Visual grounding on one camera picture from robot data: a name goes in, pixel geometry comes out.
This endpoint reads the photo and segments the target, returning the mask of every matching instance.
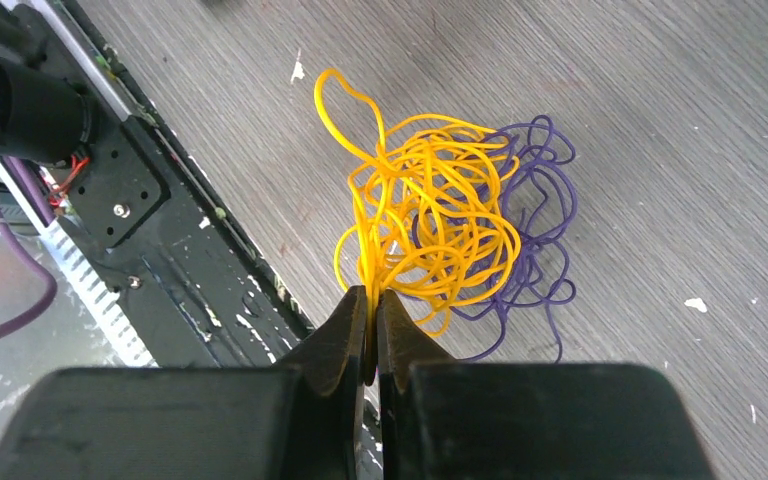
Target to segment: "yellow loop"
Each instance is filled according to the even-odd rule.
[[[366,152],[349,141],[328,115],[322,89],[331,77],[372,109],[378,124],[375,152]],[[423,326],[443,313],[439,329],[423,327],[431,337],[442,335],[449,326],[451,307],[489,298],[511,274],[520,253],[520,237],[514,226],[502,218],[499,195],[502,182],[516,171],[519,159],[514,158],[513,168],[500,176],[498,164],[508,158],[499,153],[507,146],[504,137],[482,142],[495,130],[445,115],[416,115],[386,130],[375,102],[354,90],[333,68],[316,80],[314,100],[325,128],[364,162],[348,177],[355,225],[340,237],[334,251],[337,281],[348,288],[340,269],[340,254],[349,237],[357,235],[357,272],[370,301],[368,328],[374,328],[379,295],[391,288],[424,300],[431,307],[431,313],[417,325]],[[429,120],[445,125],[418,130],[403,145],[388,150],[388,137]],[[359,177],[368,178],[361,182]],[[484,198],[478,193],[482,186],[488,189]],[[388,253],[394,244],[398,253]],[[477,262],[489,264],[489,268],[471,271],[477,270],[473,268]],[[403,278],[408,274],[415,278]],[[497,274],[501,278],[493,288],[480,288]],[[465,292],[477,287],[478,293]]]

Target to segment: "gray wood grain surface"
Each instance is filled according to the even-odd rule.
[[[722,478],[768,479],[768,0],[84,6],[314,319],[341,295],[330,259],[357,164],[316,116],[323,69],[391,123],[551,114],[581,155],[566,359],[663,370]],[[328,92],[371,144],[369,112]],[[696,297],[707,313],[684,306]],[[553,358],[541,312],[511,323],[493,359]],[[474,354],[497,329],[461,322],[444,343]]]

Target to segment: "screw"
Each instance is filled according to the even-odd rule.
[[[131,214],[131,209],[127,205],[117,203],[113,206],[113,214],[119,218],[125,218]]]

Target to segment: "yellow cord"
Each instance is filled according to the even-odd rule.
[[[335,77],[349,95],[372,109],[378,123],[374,154],[350,142],[328,115],[322,90],[331,77]],[[521,244],[514,226],[500,214],[499,195],[502,182],[516,171],[519,160],[515,158],[514,167],[500,176],[496,164],[508,158],[498,153],[507,145],[504,137],[496,142],[482,142],[495,130],[445,115],[416,115],[387,130],[375,102],[353,89],[333,68],[325,70],[316,80],[314,100],[325,128],[340,145],[364,162],[348,177],[355,226],[343,234],[334,251],[337,281],[344,289],[348,288],[340,269],[340,254],[346,240],[357,235],[360,243],[357,272],[370,302],[368,328],[374,328],[379,296],[391,288],[429,304],[431,313],[416,321],[417,325],[425,325],[442,312],[442,327],[423,329],[431,337],[442,335],[449,326],[450,307],[487,299],[510,276]],[[442,121],[446,125],[419,130],[402,146],[387,149],[388,137],[423,120]],[[360,177],[364,175],[368,178],[361,183]],[[489,189],[484,199],[477,192],[479,186]],[[400,251],[390,253],[391,248],[396,247]],[[475,263],[486,263],[488,258],[492,259],[489,268],[470,270]],[[400,279],[411,273],[420,278]],[[492,289],[479,290],[474,295],[465,291],[482,287],[496,274],[501,277]]]

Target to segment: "tangled purple string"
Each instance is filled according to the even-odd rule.
[[[522,135],[515,133],[517,131],[524,131],[524,138]],[[541,137],[545,135],[543,141],[536,139],[538,133],[541,134]],[[499,320],[499,338],[487,350],[464,360],[481,360],[502,345],[507,334],[507,323],[511,310],[515,308],[543,307],[549,328],[555,339],[555,344],[558,346],[558,354],[555,358],[555,363],[558,363],[563,357],[564,348],[551,307],[571,302],[576,294],[575,284],[567,278],[570,257],[566,248],[561,243],[561,237],[575,218],[578,210],[578,197],[575,187],[561,169],[563,165],[575,159],[575,147],[573,147],[566,136],[555,129],[554,122],[546,115],[538,115],[530,123],[517,123],[501,128],[496,133],[488,135],[484,141],[491,141],[499,137],[505,137],[508,141],[506,147],[491,153],[491,155],[506,154],[508,157],[499,169],[500,174],[504,175],[510,172],[510,169],[514,166],[514,156],[520,159],[519,167],[511,178],[508,179],[502,190],[500,206],[502,215],[513,223],[517,232],[519,232],[522,240],[522,250],[514,261],[512,273],[505,285],[487,300],[473,305],[473,307],[481,309],[479,313],[473,315],[466,313],[460,308],[452,309],[460,317],[471,322],[479,321],[491,312],[495,312]],[[552,146],[553,142],[557,143],[555,140],[560,140],[566,146],[567,150],[569,150],[567,156],[561,156]],[[511,211],[511,198],[515,191],[527,185],[533,186],[542,196],[542,199],[533,209],[529,210],[528,207],[525,207],[516,214],[517,212]],[[488,194],[488,191],[487,186],[477,189],[477,193],[482,198],[486,198],[485,196]],[[535,223],[538,218],[541,218],[541,214],[547,209],[553,196],[558,199],[560,205],[560,221],[551,228],[538,233],[536,232],[537,227]],[[413,241],[417,247],[421,247],[416,233],[418,221],[419,217],[417,216],[414,218],[414,228],[412,229]],[[448,221],[458,224],[464,220],[449,218]],[[488,225],[484,226],[490,227],[489,220],[485,222]],[[539,262],[540,255],[551,249],[557,250],[563,259],[560,274],[554,280],[548,277],[548,274]],[[490,268],[491,265],[491,258],[476,262],[467,275]],[[485,288],[491,289],[495,287],[500,277],[501,274],[491,276],[486,281]],[[540,287],[545,286],[547,283],[548,288],[544,288],[541,291]],[[521,301],[520,297],[524,294],[530,294],[533,300]]]

